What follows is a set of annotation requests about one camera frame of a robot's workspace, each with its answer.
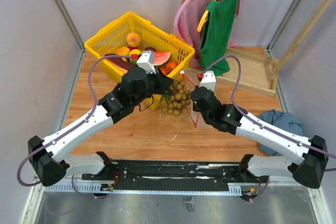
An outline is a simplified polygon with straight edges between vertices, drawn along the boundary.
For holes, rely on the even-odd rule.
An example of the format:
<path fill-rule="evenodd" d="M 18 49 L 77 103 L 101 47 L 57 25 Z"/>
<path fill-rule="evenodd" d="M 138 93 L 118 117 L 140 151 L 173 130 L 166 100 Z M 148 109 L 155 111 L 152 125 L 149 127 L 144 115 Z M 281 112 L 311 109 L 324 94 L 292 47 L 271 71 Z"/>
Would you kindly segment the clear zip top bag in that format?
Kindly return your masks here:
<path fill-rule="evenodd" d="M 187 105 L 185 111 L 188 113 L 194 128 L 197 128 L 198 122 L 200 120 L 200 113 L 194 111 L 193 101 L 191 100 L 191 92 L 195 89 L 198 84 L 197 74 L 189 70 L 181 70 L 180 74 L 182 75 L 182 81 L 184 82 L 184 90 L 188 91 L 187 95 Z"/>

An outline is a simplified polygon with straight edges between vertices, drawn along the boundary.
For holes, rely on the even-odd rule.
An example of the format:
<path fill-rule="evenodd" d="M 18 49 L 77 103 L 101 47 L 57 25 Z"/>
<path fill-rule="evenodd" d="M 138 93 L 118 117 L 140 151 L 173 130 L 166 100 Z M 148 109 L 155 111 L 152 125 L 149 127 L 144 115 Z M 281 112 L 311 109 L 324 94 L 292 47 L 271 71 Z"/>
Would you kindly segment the longan fruit bunch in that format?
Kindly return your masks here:
<path fill-rule="evenodd" d="M 162 95 L 159 107 L 163 113 L 180 116 L 184 112 L 187 95 L 189 95 L 188 91 L 184 90 L 184 85 L 182 78 L 178 78 L 173 82 L 168 93 Z"/>

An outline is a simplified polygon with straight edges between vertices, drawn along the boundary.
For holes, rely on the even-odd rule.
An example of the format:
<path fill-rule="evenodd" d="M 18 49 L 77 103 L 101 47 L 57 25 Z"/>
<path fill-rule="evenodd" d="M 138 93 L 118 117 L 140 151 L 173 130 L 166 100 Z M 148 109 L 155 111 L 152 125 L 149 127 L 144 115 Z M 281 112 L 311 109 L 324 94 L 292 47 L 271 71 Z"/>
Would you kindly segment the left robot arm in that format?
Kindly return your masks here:
<path fill-rule="evenodd" d="M 135 67 L 123 75 L 121 82 L 100 100 L 95 99 L 92 109 L 62 130 L 28 141 L 28 160 L 41 184 L 54 185 L 64 177 L 93 174 L 100 179 L 112 175 L 108 156 L 96 152 L 87 156 L 71 156 L 70 152 L 101 130 L 113 126 L 147 98 L 168 92 L 173 79 L 161 70 L 147 73 Z"/>

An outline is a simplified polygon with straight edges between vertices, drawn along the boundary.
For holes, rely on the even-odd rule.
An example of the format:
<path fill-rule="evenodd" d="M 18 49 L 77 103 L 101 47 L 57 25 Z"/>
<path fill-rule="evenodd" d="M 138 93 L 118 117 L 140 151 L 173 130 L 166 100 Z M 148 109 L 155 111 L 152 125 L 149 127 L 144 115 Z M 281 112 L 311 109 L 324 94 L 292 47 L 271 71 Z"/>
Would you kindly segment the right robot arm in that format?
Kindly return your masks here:
<path fill-rule="evenodd" d="M 191 93 L 194 110 L 213 128 L 254 140 L 280 153 L 259 157 L 246 154 L 238 168 L 238 177 L 250 182 L 255 177 L 292 177 L 299 184 L 318 189 L 328 163 L 327 144 L 315 135 L 307 138 L 284 131 L 253 116 L 233 104 L 222 104 L 213 91 L 196 87 Z"/>

